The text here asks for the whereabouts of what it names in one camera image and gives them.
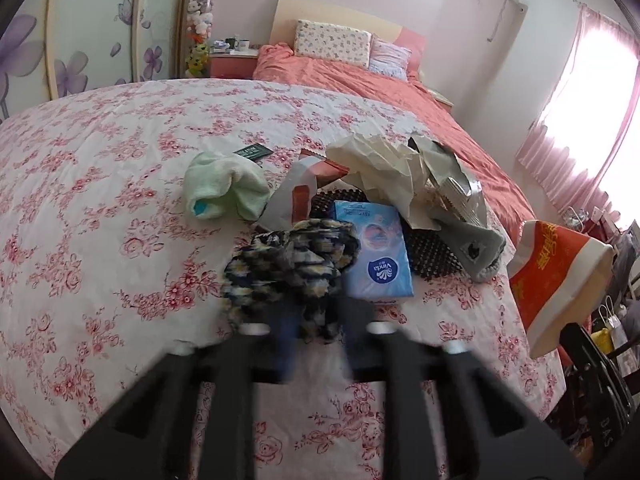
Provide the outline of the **orange paper noodle cup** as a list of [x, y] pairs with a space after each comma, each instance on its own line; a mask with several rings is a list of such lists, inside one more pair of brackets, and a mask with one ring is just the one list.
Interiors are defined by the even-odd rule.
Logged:
[[565, 226], [523, 223], [508, 277], [532, 359], [559, 347], [565, 325], [587, 321], [611, 279], [614, 256], [611, 245]]

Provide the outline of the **grey sock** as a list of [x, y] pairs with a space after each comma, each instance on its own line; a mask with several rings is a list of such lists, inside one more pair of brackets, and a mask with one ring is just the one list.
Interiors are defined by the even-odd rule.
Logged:
[[484, 226], [474, 226], [442, 208], [433, 209], [431, 217], [440, 225], [438, 236], [473, 282], [486, 283], [498, 273], [506, 248], [503, 235]]

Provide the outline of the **black foam mesh sheet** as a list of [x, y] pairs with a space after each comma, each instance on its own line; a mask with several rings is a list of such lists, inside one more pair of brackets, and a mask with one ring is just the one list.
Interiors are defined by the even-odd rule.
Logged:
[[[332, 218], [334, 203], [337, 200], [356, 203], [368, 202], [366, 194], [356, 188], [319, 191], [311, 199], [311, 218]], [[431, 281], [434, 278], [462, 273], [461, 263], [434, 231], [415, 230], [410, 228], [404, 219], [400, 219], [400, 225], [413, 274]]]

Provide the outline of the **blue tissue pack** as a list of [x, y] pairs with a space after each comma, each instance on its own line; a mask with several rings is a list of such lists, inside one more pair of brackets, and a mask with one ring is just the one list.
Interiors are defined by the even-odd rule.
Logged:
[[400, 217], [393, 206], [337, 200], [336, 220], [349, 222], [360, 245], [355, 263], [346, 271], [346, 295], [363, 300], [414, 295], [411, 269]]

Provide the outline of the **black floral sock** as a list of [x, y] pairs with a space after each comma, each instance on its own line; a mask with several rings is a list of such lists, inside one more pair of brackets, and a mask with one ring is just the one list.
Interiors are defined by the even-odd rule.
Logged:
[[350, 222], [308, 219], [288, 231], [255, 235], [224, 268], [224, 313], [238, 330], [265, 323], [286, 302], [299, 308], [297, 335], [333, 340], [338, 334], [336, 297], [357, 261], [360, 243]]

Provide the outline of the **light green towel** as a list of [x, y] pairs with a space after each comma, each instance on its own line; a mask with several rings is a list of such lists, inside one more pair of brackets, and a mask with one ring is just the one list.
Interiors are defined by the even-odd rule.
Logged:
[[186, 168], [183, 195], [193, 218], [217, 219], [235, 211], [243, 220], [256, 221], [271, 191], [256, 162], [238, 154], [203, 152]]

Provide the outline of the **white red snack wrapper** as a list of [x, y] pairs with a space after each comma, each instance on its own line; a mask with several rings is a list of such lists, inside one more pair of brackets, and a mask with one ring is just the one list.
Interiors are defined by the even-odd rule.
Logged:
[[285, 231], [309, 218], [311, 199], [318, 189], [348, 174], [349, 169], [333, 160], [303, 155], [292, 163], [280, 186], [272, 193], [257, 220], [265, 231]]

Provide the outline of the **small green box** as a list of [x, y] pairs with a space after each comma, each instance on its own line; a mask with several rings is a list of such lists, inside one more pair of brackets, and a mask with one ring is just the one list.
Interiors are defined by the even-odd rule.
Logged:
[[235, 151], [235, 154], [242, 156], [251, 162], [258, 162], [272, 154], [270, 148], [260, 143], [254, 143], [247, 146], [243, 146], [239, 150]]

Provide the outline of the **silver foil bag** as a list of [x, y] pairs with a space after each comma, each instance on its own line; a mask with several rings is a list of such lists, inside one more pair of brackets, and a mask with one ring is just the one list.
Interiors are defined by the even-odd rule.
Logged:
[[487, 226], [487, 205], [480, 180], [468, 171], [446, 145], [415, 134], [409, 148], [418, 152], [430, 172], [430, 181], [447, 209], [473, 226]]

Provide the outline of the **pink window curtain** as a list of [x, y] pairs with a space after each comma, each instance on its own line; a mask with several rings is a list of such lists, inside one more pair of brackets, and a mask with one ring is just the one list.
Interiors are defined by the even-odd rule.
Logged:
[[561, 76], [516, 161], [557, 212], [639, 218], [639, 41], [584, 4]]

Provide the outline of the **pink bedside table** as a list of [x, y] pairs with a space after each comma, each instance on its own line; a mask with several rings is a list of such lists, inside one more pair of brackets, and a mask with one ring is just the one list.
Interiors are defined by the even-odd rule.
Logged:
[[229, 51], [209, 57], [209, 76], [221, 79], [252, 79], [259, 51]]
[[454, 107], [454, 103], [451, 102], [450, 99], [447, 99], [446, 96], [443, 96], [440, 92], [433, 89], [427, 89], [427, 91], [431, 95], [431, 97], [445, 110], [451, 110]]

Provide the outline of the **salmon pink bed duvet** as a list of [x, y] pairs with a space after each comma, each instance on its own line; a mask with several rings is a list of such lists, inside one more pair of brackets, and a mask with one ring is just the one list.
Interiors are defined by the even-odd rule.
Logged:
[[287, 44], [267, 44], [258, 52], [253, 77], [352, 94], [408, 110], [476, 174], [486, 202], [512, 240], [520, 235], [523, 222], [535, 218], [521, 188], [439, 105], [415, 73], [402, 81], [342, 62], [305, 58], [295, 54]]

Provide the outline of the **striped pink pillow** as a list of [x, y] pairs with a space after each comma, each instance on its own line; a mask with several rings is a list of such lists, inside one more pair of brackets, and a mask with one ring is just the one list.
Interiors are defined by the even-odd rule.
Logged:
[[371, 41], [369, 70], [372, 73], [408, 80], [408, 67], [411, 60], [411, 50], [396, 46], [378, 36]]

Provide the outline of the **white mug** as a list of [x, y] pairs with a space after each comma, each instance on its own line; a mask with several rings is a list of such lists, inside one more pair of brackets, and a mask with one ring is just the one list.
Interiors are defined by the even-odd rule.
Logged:
[[236, 50], [238, 51], [247, 51], [250, 48], [250, 40], [239, 40], [238, 44], [236, 45]]

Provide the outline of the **plush toy display tube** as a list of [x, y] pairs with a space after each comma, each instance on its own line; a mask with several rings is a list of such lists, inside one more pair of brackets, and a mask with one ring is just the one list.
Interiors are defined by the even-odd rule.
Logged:
[[183, 25], [184, 76], [202, 78], [209, 74], [209, 43], [214, 22], [214, 0], [186, 0]]

